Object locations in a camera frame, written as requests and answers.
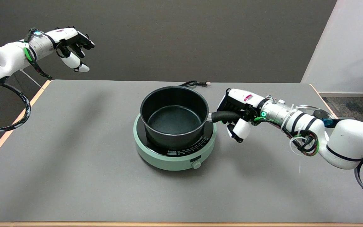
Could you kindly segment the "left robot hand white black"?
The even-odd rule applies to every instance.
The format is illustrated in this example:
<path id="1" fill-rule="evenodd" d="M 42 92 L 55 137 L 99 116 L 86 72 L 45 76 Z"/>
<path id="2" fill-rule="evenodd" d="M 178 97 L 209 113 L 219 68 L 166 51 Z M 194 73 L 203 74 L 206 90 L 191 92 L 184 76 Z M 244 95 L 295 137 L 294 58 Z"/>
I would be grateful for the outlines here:
<path id="1" fill-rule="evenodd" d="M 86 73 L 90 70 L 81 60 L 85 57 L 83 49 L 91 50 L 95 47 L 87 34 L 82 34 L 75 27 L 66 27 L 46 32 L 45 36 L 51 40 L 57 55 L 66 66 L 74 72 Z"/>

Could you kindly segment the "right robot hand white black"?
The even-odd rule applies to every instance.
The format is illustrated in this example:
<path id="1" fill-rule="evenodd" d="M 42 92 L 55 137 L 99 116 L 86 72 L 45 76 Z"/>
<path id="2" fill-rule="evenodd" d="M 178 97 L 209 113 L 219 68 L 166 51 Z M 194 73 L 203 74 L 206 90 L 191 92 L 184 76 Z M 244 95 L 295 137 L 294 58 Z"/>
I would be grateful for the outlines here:
<path id="1" fill-rule="evenodd" d="M 265 100 L 253 92 L 227 89 L 212 120 L 226 124 L 230 137 L 241 143 L 248 137 L 253 126 L 267 121 L 266 115 L 261 112 Z"/>

